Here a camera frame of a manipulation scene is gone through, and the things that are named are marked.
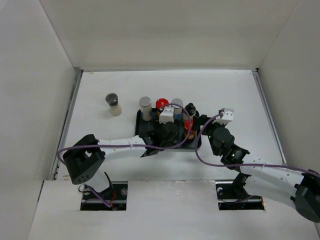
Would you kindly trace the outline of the grey lid salt shaker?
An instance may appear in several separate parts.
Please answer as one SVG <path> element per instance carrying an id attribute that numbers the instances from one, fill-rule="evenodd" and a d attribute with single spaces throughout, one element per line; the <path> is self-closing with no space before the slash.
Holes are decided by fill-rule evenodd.
<path id="1" fill-rule="evenodd" d="M 109 105 L 109 111 L 113 116 L 119 116 L 122 113 L 122 108 L 119 104 L 119 98 L 116 93 L 109 93 L 105 96 L 105 101 Z"/>

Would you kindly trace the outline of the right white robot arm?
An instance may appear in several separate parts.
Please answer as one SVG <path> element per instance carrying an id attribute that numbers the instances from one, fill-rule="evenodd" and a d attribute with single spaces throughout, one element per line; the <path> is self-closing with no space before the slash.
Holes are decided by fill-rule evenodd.
<path id="1" fill-rule="evenodd" d="M 236 171 L 232 192 L 238 198 L 260 196 L 295 209 L 305 219 L 320 221 L 320 174 L 288 165 L 272 164 L 253 156 L 236 145 L 235 138 L 226 128 L 233 120 L 232 113 L 222 110 L 214 117 L 193 117 L 192 127 L 198 135 L 208 137 L 214 156 L 220 164 L 200 160 L 201 163 Z"/>

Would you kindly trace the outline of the black cap white bottle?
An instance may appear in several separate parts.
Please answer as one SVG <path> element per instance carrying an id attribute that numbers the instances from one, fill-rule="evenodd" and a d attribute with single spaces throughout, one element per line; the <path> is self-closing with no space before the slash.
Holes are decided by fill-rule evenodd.
<path id="1" fill-rule="evenodd" d="M 182 120 L 184 123 L 188 121 L 190 118 L 192 119 L 197 113 L 196 107 L 192 102 L 185 106 L 185 110 L 187 111 L 188 115 L 185 112 L 183 113 Z"/>

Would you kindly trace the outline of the silver lid blue jar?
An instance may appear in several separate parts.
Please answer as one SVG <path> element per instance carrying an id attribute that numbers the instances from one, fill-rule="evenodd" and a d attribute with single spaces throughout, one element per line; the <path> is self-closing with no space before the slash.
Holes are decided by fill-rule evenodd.
<path id="1" fill-rule="evenodd" d="M 141 117 L 144 121 L 152 120 L 152 101 L 148 96 L 143 96 L 139 100 Z"/>

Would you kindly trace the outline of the red lid jar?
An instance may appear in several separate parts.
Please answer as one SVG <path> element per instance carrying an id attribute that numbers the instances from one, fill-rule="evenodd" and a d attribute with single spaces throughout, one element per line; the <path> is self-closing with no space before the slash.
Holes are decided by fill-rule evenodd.
<path id="1" fill-rule="evenodd" d="M 169 101 L 166 98 L 159 98 L 155 103 L 156 116 L 159 117 L 162 113 L 164 106 L 167 105 Z"/>
<path id="2" fill-rule="evenodd" d="M 185 142 L 188 144 L 192 143 L 196 138 L 197 132 L 193 130 L 193 123 L 194 121 L 192 119 L 187 120 L 184 123 L 184 131 L 183 131 L 182 137 L 186 139 Z"/>

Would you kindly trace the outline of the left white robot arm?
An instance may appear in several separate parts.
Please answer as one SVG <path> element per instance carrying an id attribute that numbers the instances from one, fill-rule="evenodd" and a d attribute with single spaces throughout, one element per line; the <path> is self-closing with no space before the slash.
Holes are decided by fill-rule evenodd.
<path id="1" fill-rule="evenodd" d="M 112 186 L 107 174 L 100 170 L 104 161 L 153 156 L 171 149 L 178 140 L 179 127 L 173 122 L 126 139 L 99 140 L 88 134 L 63 150 L 62 161 L 73 185 L 86 184 L 105 200 L 112 195 Z"/>

